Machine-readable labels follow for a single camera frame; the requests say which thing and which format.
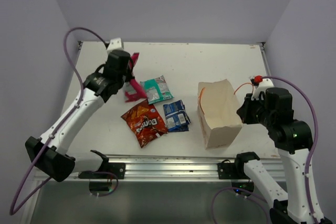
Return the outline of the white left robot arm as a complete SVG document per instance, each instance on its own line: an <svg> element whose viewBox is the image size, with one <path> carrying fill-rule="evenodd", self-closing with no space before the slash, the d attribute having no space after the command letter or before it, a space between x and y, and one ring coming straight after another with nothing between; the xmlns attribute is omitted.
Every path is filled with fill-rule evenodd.
<svg viewBox="0 0 336 224"><path fill-rule="evenodd" d="M104 178L109 172L108 158L95 150L71 156L68 150L90 117L123 87L131 74L131 55L113 50L99 70L87 76L73 103L39 138L30 137L25 147L31 163L57 182L76 172L92 172Z"/></svg>

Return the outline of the pink chip bag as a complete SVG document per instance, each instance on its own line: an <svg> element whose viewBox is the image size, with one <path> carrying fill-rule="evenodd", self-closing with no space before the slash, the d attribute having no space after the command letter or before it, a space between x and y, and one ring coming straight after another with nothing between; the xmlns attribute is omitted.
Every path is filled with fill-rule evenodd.
<svg viewBox="0 0 336 224"><path fill-rule="evenodd" d="M131 56L131 60L129 61L129 70L125 84L123 86L123 93L125 102L135 102L140 99L146 99L146 92L143 90L142 86L135 79L133 69L137 63L140 53L135 52Z"/></svg>

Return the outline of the red Doritos bag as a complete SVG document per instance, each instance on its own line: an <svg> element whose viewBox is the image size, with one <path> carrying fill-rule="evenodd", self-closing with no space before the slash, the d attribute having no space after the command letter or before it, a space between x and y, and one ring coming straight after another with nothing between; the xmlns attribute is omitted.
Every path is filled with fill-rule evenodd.
<svg viewBox="0 0 336 224"><path fill-rule="evenodd" d="M143 100L136 104L124 113L121 118L134 133L141 148L168 133L164 120L156 107L153 104L149 104L148 100Z"/></svg>

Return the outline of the teal snack bag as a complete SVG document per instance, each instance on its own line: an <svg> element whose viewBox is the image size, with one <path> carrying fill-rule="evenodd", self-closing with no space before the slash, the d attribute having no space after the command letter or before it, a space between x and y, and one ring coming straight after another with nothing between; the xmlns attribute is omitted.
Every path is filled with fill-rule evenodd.
<svg viewBox="0 0 336 224"><path fill-rule="evenodd" d="M174 98L173 94L169 90L164 76L141 81L140 85L147 95L148 104L155 104Z"/></svg>

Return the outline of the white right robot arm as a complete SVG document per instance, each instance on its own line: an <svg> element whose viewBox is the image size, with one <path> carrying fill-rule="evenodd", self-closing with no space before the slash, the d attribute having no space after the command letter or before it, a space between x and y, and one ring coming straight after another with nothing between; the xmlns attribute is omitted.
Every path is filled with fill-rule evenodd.
<svg viewBox="0 0 336 224"><path fill-rule="evenodd" d="M238 154L234 172L250 178L266 200L272 223L331 223L320 208L312 167L307 161L312 150L312 133L304 121L293 118L292 95L284 88L268 88L258 99L246 94L237 114L245 124L261 124L280 155L287 190L263 167L254 152Z"/></svg>

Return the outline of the beige paper bag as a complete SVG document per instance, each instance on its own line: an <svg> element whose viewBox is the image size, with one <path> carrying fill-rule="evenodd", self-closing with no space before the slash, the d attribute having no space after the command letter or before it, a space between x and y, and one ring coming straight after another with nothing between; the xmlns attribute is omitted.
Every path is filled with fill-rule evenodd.
<svg viewBox="0 0 336 224"><path fill-rule="evenodd" d="M197 114L206 149L232 144L243 127L238 109L238 99L227 79L198 84Z"/></svg>

